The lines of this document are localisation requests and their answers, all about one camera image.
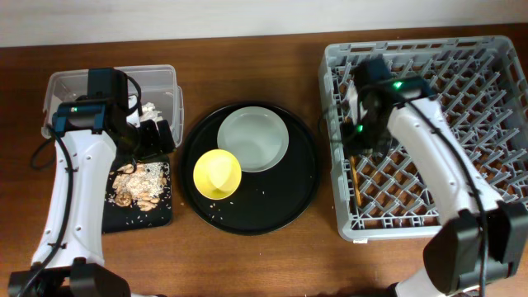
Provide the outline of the food scraps and rice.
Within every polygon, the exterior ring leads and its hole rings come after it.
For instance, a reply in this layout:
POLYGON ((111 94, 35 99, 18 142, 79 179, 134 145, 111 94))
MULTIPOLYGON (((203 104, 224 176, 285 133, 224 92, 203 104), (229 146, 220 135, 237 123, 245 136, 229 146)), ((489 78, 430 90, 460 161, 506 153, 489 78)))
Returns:
POLYGON ((168 189, 168 164, 165 162, 126 164, 110 172, 107 199, 121 208, 137 206, 154 210, 168 189))

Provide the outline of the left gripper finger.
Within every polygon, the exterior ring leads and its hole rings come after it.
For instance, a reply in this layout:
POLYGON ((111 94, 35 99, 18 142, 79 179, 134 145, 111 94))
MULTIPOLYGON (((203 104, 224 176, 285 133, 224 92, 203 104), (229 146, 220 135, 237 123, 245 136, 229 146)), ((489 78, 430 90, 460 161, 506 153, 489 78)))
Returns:
POLYGON ((172 137, 170 125, 167 120, 160 120, 157 122, 159 133, 159 148, 165 153, 169 154, 176 150, 176 145, 172 137))
POLYGON ((152 157, 158 153, 159 133, 154 121, 143 121, 139 127, 139 148, 137 157, 152 157))

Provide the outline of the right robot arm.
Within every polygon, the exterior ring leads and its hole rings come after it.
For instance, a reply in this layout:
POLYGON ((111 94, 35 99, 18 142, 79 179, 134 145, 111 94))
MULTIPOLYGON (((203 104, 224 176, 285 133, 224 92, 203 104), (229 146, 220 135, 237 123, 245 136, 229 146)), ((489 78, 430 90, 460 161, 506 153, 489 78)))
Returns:
POLYGON ((397 140, 432 193, 441 229, 423 250, 424 267, 389 296, 453 296, 512 277, 527 241, 527 209, 508 204, 452 134, 420 76, 393 78, 382 58, 352 71, 351 120, 340 144, 348 156, 386 152, 397 140))

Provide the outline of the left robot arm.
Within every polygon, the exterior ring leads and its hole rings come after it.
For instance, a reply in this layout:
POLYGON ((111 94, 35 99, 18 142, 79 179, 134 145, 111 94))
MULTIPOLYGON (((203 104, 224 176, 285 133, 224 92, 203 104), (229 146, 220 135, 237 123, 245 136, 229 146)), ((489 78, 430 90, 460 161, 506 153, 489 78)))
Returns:
POLYGON ((116 68, 92 68, 87 91, 61 102, 45 129, 56 147, 56 172, 45 231, 27 271, 10 275, 10 296, 130 296, 125 279, 104 267, 105 190, 116 159, 136 164, 175 151, 166 120, 142 121, 141 89, 116 68))

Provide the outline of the white tissue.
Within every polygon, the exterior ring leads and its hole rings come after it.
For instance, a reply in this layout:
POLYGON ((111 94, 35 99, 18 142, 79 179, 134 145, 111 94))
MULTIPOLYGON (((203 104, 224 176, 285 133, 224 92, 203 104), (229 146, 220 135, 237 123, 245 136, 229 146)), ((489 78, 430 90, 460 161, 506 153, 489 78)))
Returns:
POLYGON ((163 120, 161 117, 161 111, 152 102, 147 102, 141 107, 142 115, 139 117, 140 122, 145 122, 147 120, 153 120, 154 122, 159 122, 163 120))

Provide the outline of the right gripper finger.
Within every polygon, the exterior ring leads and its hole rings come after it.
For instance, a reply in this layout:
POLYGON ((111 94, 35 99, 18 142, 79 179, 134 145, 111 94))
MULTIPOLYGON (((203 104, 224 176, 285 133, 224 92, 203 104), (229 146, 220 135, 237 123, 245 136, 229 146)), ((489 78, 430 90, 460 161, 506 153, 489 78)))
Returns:
POLYGON ((356 151, 356 141, 363 130, 363 125, 355 125, 353 122, 348 121, 341 123, 340 129, 344 154, 354 154, 356 151))
POLYGON ((370 155, 373 159, 385 159, 392 148, 392 137, 377 139, 372 148, 368 148, 365 154, 370 155))

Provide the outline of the grey plate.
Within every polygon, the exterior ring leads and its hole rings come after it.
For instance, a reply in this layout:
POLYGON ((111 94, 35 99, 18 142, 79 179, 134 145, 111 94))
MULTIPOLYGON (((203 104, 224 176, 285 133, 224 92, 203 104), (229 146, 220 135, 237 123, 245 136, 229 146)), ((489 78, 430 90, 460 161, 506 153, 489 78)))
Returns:
POLYGON ((285 156, 290 135, 285 122, 271 109, 238 108, 219 127, 217 145, 230 152, 243 172, 263 172, 285 156))

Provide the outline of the wooden chopstick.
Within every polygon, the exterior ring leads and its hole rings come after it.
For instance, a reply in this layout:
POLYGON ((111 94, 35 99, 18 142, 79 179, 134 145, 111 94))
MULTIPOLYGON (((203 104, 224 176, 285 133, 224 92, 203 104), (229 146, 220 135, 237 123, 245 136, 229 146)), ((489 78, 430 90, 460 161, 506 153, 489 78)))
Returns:
POLYGON ((356 171, 356 161, 355 158, 352 156, 350 157, 350 164, 351 164, 351 176, 353 181, 353 188, 354 188, 354 195, 356 198, 356 207, 359 209, 362 205, 362 199, 361 199, 361 192, 359 188, 359 181, 356 171))

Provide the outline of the yellow bowl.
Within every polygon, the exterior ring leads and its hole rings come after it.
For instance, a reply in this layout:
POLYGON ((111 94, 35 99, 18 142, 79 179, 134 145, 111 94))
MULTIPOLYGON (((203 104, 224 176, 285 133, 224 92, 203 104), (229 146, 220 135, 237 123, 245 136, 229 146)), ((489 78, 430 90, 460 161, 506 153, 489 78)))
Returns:
POLYGON ((213 149, 204 153, 193 169, 193 182, 204 197, 223 200, 231 196, 242 180, 240 163, 230 152, 213 149))

